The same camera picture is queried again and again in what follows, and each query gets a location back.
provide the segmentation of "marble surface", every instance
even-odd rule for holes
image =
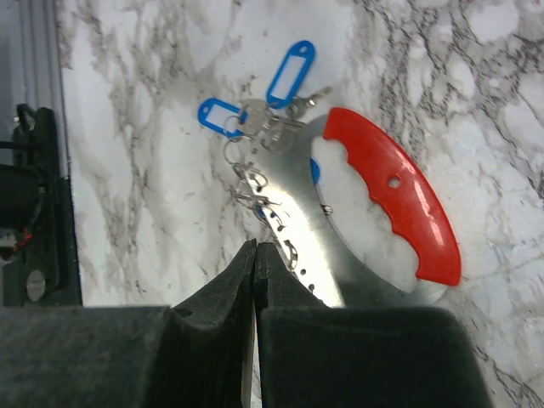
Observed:
[[[496,407],[544,406],[542,0],[64,0],[58,20],[86,305],[178,303],[244,240],[269,239],[233,202],[224,140],[196,111],[263,97],[309,39],[300,94],[334,92],[304,120],[349,107],[416,160],[462,250],[462,283],[439,306],[467,328]],[[414,251],[343,147],[317,140],[314,157],[345,241],[413,285]]]

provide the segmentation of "silver key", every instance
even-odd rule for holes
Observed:
[[[254,136],[260,131],[269,131],[273,128],[279,130],[283,127],[298,130],[304,125],[304,123],[274,115],[266,101],[262,99],[244,99],[241,103],[242,110],[247,113],[247,116],[243,123],[236,123],[236,128],[247,135]]]
[[[286,107],[286,114],[289,119],[296,121],[304,116],[309,108],[317,105],[317,101],[326,97],[332,92],[332,87],[324,87],[316,93],[311,94],[308,98],[293,98],[291,104]]]
[[[273,116],[266,101],[262,99],[244,99],[241,101],[242,110],[247,113],[246,120],[243,123],[237,123],[236,128],[249,135],[257,134],[261,129],[269,125]]]

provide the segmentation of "blue plastic piece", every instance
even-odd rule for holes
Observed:
[[[314,185],[317,184],[318,181],[320,181],[320,175],[321,175],[321,169],[320,165],[317,164],[317,161],[314,159],[309,159],[309,167],[312,171],[312,181],[314,182]]]
[[[266,102],[270,107],[281,109],[291,103],[314,58],[315,47],[308,40],[299,41],[289,48],[266,92]]]
[[[234,117],[230,120],[228,118],[229,116],[238,116],[240,114],[240,109],[241,108],[228,104],[221,99],[206,99],[198,108],[198,122],[200,122],[202,126],[210,128],[217,133],[221,133],[228,138],[241,136],[242,132],[236,128],[230,129],[230,131],[224,128],[225,125],[234,123],[236,120]],[[241,116],[241,120],[246,120],[246,116],[247,113],[244,112]]]

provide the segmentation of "red handle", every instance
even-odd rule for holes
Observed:
[[[438,197],[413,160],[382,129],[344,108],[332,108],[323,134],[348,151],[348,163],[365,180],[370,198],[391,219],[419,257],[416,277],[455,286],[461,254]]]

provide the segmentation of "handle hole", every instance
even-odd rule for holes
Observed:
[[[400,178],[398,178],[396,176],[390,178],[389,181],[388,181],[388,185],[392,189],[398,189],[400,187]]]

